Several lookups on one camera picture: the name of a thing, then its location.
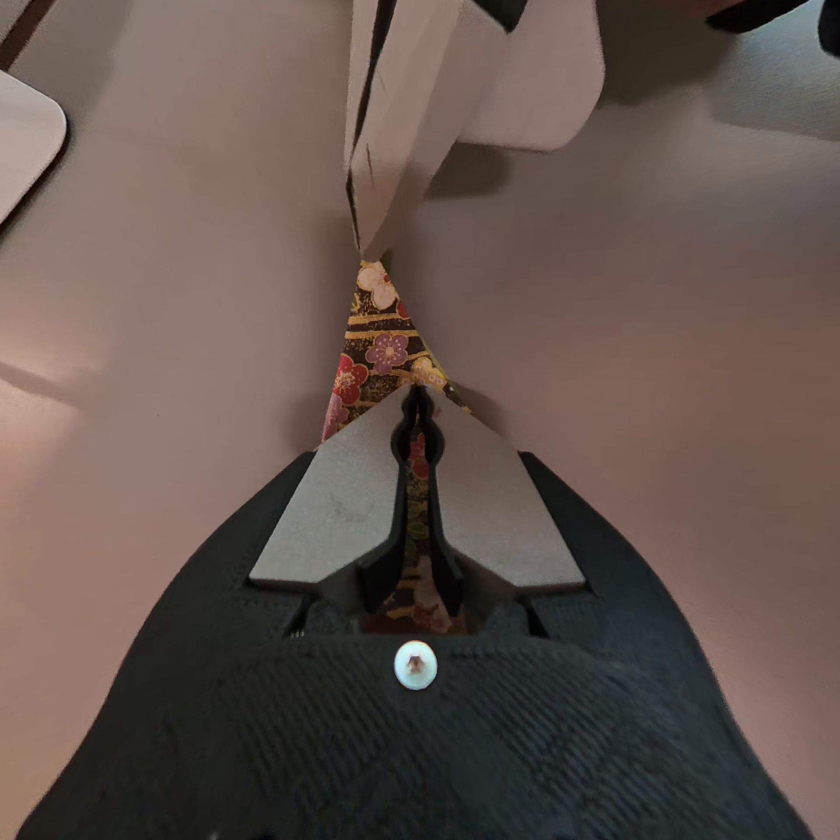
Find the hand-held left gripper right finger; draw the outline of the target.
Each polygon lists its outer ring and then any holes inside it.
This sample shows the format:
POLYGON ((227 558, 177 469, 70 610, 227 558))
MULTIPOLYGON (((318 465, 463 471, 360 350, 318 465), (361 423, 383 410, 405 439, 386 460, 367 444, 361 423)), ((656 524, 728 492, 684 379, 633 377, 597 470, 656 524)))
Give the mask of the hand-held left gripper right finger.
POLYGON ((447 613, 487 616, 524 596, 575 592, 585 576, 519 452, 464 408, 417 388, 429 550, 447 613))

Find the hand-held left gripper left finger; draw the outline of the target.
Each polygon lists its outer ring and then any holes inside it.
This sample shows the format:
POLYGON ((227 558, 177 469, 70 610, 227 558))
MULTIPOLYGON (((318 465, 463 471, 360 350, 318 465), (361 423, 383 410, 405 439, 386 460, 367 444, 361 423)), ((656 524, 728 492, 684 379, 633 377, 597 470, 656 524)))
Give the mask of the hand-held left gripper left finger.
POLYGON ((406 462, 417 389, 402 387, 321 444, 249 581, 375 613, 396 588, 406 542, 406 462))

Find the brown wooden strip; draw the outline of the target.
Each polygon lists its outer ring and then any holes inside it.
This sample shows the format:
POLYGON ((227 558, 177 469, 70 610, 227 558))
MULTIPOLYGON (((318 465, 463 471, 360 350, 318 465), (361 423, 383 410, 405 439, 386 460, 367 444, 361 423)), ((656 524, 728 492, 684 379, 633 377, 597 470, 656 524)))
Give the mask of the brown wooden strip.
POLYGON ((2 2, 1 71, 8 72, 55 1, 2 2))

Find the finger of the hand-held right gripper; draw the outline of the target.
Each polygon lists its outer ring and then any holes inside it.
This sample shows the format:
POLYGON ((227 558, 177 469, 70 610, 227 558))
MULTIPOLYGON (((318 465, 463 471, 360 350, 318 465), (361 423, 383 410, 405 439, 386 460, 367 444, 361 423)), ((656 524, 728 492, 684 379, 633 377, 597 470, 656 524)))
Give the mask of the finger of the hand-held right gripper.
POLYGON ((383 256, 459 143, 554 152, 602 93, 594 1, 528 1, 508 32, 478 1, 396 1, 358 140, 360 256, 383 256))
POLYGON ((362 251, 351 163, 361 136, 376 64, 391 26, 396 1, 353 1, 350 30, 349 86, 343 145, 344 188, 350 206, 353 240, 362 251))

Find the floral patterned origami paper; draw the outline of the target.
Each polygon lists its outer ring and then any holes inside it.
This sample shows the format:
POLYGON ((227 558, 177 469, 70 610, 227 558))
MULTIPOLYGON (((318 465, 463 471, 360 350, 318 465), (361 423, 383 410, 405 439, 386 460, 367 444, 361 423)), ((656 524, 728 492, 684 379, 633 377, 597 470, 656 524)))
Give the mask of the floral patterned origami paper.
MULTIPOLYGON (((361 261, 343 349, 324 418, 322 441, 404 385, 427 385, 463 411, 470 409, 421 337, 389 277, 389 259, 361 261)), ((406 477, 406 539, 402 577, 368 622, 376 633, 465 635, 434 583, 428 527, 429 464, 424 433, 410 433, 406 477)))

